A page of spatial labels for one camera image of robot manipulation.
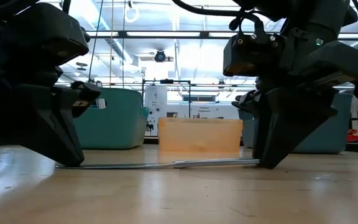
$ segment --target table surface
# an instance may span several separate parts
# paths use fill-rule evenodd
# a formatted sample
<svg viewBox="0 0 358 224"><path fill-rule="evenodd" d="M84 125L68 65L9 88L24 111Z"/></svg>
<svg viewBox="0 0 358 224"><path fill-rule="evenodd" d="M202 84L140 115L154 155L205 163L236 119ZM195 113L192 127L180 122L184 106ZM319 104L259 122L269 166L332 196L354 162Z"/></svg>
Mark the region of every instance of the table surface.
<svg viewBox="0 0 358 224"><path fill-rule="evenodd" d="M85 164L158 161L158 146L85 151ZM253 166L61 170L0 147L0 223L358 223L358 153Z"/></svg>

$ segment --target translucent orange box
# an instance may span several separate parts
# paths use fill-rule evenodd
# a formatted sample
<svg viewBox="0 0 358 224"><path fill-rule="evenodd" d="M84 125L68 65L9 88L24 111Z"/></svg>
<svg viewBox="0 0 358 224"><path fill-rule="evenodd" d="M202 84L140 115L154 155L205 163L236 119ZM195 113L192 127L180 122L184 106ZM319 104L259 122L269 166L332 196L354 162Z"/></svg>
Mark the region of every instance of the translucent orange box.
<svg viewBox="0 0 358 224"><path fill-rule="evenodd" d="M242 123L239 119L160 118L160 157L180 154L180 159L238 157Z"/></svg>

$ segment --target ceiling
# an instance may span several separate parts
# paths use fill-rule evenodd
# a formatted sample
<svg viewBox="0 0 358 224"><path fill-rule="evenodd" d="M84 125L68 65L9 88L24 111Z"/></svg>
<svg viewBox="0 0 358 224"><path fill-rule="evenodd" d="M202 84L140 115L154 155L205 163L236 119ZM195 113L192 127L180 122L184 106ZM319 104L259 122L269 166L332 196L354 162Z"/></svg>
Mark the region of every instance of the ceiling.
<svg viewBox="0 0 358 224"><path fill-rule="evenodd" d="M60 0L46 0L59 7ZM231 0L192 0L194 6L208 9L238 10ZM129 9L128 0L71 0L70 15L89 31L229 31L232 17L202 16L180 9L171 0L133 1ZM283 20L269 21L260 16L268 32L279 32ZM245 20L244 32L253 31L253 23ZM341 32L358 33L358 22L343 27ZM348 41L358 47L358 42ZM220 79L233 84L252 84L254 78L234 77L230 80L222 75L223 48L227 40L216 39L92 39L88 55L78 57L62 66L69 80L87 81L88 76L102 82L141 82L147 80L174 78L191 80L193 83L217 83ZM156 63L152 59L156 50L164 50L172 61ZM76 63L84 63L81 71Z"/></svg>

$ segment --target teal container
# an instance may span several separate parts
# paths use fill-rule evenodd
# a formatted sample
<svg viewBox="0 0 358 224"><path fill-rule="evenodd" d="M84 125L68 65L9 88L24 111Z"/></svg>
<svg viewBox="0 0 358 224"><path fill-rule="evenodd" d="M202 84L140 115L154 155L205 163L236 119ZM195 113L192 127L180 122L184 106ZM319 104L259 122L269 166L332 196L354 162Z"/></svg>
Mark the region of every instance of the teal container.
<svg viewBox="0 0 358 224"><path fill-rule="evenodd" d="M333 106L337 109L337 115L329 118L325 123L313 131L293 152L337 154L345 150L347 130L352 104L351 94L337 94L333 100ZM242 141L246 147L252 147L254 142L255 120L250 114L239 111L240 119L244 120Z"/></svg>
<svg viewBox="0 0 358 224"><path fill-rule="evenodd" d="M105 109L89 108L74 120L83 149L130 149L144 141L149 108L138 91L103 88Z"/></svg>

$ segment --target red object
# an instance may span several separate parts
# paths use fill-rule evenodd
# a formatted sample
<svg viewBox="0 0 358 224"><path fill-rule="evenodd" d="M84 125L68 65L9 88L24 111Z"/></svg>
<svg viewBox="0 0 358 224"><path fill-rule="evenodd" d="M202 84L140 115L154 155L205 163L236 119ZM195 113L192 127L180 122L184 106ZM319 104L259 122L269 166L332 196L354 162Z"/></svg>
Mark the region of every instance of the red object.
<svg viewBox="0 0 358 224"><path fill-rule="evenodd" d="M347 141L358 141L358 136L354 136L354 135L348 135L347 136Z"/></svg>

